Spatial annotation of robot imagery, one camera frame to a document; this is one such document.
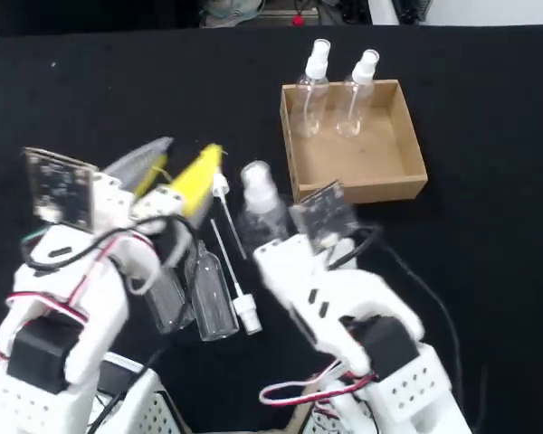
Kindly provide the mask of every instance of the spray bottle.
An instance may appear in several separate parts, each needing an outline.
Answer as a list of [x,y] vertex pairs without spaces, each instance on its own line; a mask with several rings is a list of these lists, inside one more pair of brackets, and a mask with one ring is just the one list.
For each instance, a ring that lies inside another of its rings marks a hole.
[[328,98],[328,54],[329,42],[317,39],[308,58],[306,71],[298,80],[290,115],[291,131],[298,136],[312,137],[320,130]]
[[238,217],[243,247],[248,254],[273,240],[289,236],[288,207],[278,195],[270,167],[263,161],[253,161],[242,170],[245,205]]
[[357,136],[366,121],[366,107],[374,93],[374,73],[379,55],[366,50],[352,74],[344,81],[344,89],[336,104],[336,130],[343,137]]

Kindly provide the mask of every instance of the mounting holes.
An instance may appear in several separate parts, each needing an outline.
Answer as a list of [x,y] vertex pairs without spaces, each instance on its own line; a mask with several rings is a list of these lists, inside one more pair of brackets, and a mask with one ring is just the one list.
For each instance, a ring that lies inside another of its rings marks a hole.
[[310,303],[311,305],[313,305],[315,302],[316,302],[316,296],[318,295],[318,290],[317,289],[312,289],[310,291],[310,295],[308,296],[308,303]]
[[322,303],[322,306],[319,308],[319,317],[320,318],[325,318],[326,317],[326,314],[328,313],[328,307],[329,307],[329,303],[327,301],[324,301]]

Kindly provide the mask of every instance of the red wire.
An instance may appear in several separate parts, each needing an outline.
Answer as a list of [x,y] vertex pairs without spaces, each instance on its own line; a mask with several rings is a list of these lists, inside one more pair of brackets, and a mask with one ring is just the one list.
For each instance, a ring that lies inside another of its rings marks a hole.
[[56,305],[57,307],[60,308],[61,311],[69,311],[70,313],[72,313],[73,315],[76,315],[78,318],[80,318],[82,321],[84,321],[85,323],[88,321],[88,317],[86,317],[85,315],[83,315],[81,312],[79,312],[78,310],[76,309],[73,309],[72,307],[69,307],[66,303],[62,303],[60,301],[58,301],[56,298],[53,298],[53,297],[49,297],[47,296],[46,294],[44,294],[43,292],[34,292],[34,291],[18,291],[18,292],[14,292],[12,293],[10,296],[8,296],[6,298],[6,301],[10,301],[10,300],[16,300],[17,298],[19,297],[37,297],[37,298],[46,298],[48,299],[48,301],[50,301],[51,303],[53,303],[54,305]]
[[358,377],[357,375],[354,375],[353,373],[351,373],[350,371],[348,371],[347,373],[345,373],[344,375],[342,375],[344,378],[347,378],[349,380],[358,380],[362,377]]
[[332,391],[332,392],[324,392],[320,394],[313,393],[314,396],[301,396],[299,398],[294,398],[290,400],[290,402],[280,402],[280,403],[270,403],[266,405],[270,405],[272,407],[288,407],[291,405],[300,405],[305,404],[307,402],[315,402],[315,401],[322,401],[326,400],[328,398],[333,398],[334,396],[339,395],[345,395],[347,393],[352,393],[355,391],[359,391],[363,387],[365,387],[369,382],[374,380],[376,378],[375,374],[367,375],[366,377],[362,378],[359,382],[356,384],[352,384],[351,386],[345,387],[344,389],[341,389],[339,391]]
[[332,413],[331,411],[326,411],[323,409],[314,409],[314,413],[321,414],[323,416],[326,416],[328,419],[336,419],[339,420],[340,417],[336,414]]
[[[139,241],[143,241],[145,244],[147,244],[151,249],[155,249],[155,247],[153,246],[153,244],[145,237],[142,237],[140,235],[138,235],[137,233],[134,233],[132,232],[130,234],[131,237],[135,238],[136,240],[139,240]],[[20,291],[20,292],[15,292],[13,294],[11,294],[6,300],[8,299],[15,299],[16,297],[29,297],[29,296],[39,296],[39,297],[45,297],[45,298],[48,298],[50,302],[54,303],[57,307],[59,307],[61,310],[67,310],[67,311],[70,311],[72,312],[74,315],[76,315],[77,317],[79,317],[80,319],[82,319],[84,322],[87,322],[88,321],[88,317],[86,317],[85,315],[81,314],[79,311],[77,311],[76,309],[73,309],[71,307],[71,305],[76,301],[76,297],[79,295],[79,291],[82,289],[82,287],[85,285],[86,281],[87,281],[87,278],[89,276],[89,272],[92,270],[92,267],[94,266],[94,264],[96,264],[97,262],[103,260],[106,256],[107,256],[107,253],[110,251],[110,249],[112,248],[112,246],[115,245],[115,243],[120,239],[119,238],[115,238],[113,239],[111,242],[109,242],[109,244],[107,244],[105,246],[104,249],[102,249],[100,251],[100,253],[97,255],[97,257],[95,258],[95,260],[93,261],[92,265],[90,266],[90,269],[89,271],[87,271],[87,273],[84,274],[84,276],[82,276],[82,279],[81,281],[79,282],[79,284],[76,286],[75,289],[72,290],[71,292],[71,295],[69,296],[69,299],[67,302],[63,303],[63,302],[60,302],[58,300],[56,300],[55,298],[53,297],[49,297],[47,295],[45,295],[44,293],[41,293],[41,292],[32,292],[32,291]],[[0,361],[5,361],[5,360],[8,360],[8,357],[5,356],[4,354],[0,353]]]

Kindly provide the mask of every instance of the white robotic arm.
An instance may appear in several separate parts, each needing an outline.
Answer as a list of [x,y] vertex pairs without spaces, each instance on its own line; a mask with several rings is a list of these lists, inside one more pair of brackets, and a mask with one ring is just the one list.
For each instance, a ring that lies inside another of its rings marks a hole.
[[[332,260],[353,248],[341,241]],[[323,353],[333,354],[353,374],[373,372],[370,354],[346,329],[343,319],[396,318],[414,342],[418,355],[394,373],[372,381],[351,395],[329,399],[332,410],[351,434],[471,434],[451,394],[451,383],[434,349],[421,340],[418,316],[379,276],[348,263],[327,271],[327,252],[314,255],[304,235],[261,246],[253,254],[263,282]],[[326,392],[340,391],[340,380],[320,382]]]
[[[101,198],[103,189],[108,199],[105,202],[124,201],[126,192],[118,188],[119,183],[111,191],[107,181],[100,178],[95,183],[95,192],[99,192],[95,197]],[[114,208],[112,213],[106,212],[110,208],[105,207],[96,210],[99,214],[95,214],[95,222],[102,223],[101,231],[126,226],[129,221],[129,215],[121,209]],[[46,264],[66,260],[90,246],[94,238],[94,234],[70,226],[53,225],[33,249],[33,259]],[[10,311],[0,325],[0,434],[44,432],[45,427],[50,432],[84,433],[100,363],[129,317],[119,271],[128,278],[148,280],[160,267],[148,239],[134,232],[122,232],[57,271],[41,272],[25,264],[16,271],[14,291],[7,299]],[[50,310],[69,316],[82,327],[64,361],[63,376],[69,387],[57,393],[42,390],[8,372],[8,358],[19,331]]]

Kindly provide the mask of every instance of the cardboard box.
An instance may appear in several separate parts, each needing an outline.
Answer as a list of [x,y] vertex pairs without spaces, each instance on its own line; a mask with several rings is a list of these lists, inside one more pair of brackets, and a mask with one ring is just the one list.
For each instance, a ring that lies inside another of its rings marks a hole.
[[281,88],[281,123],[294,200],[339,180],[351,203],[414,199],[428,177],[405,97],[397,80],[376,80],[374,96],[363,108],[367,121],[360,134],[344,138],[335,128],[334,103],[344,89],[330,83],[321,131],[293,136],[289,113],[295,85]]

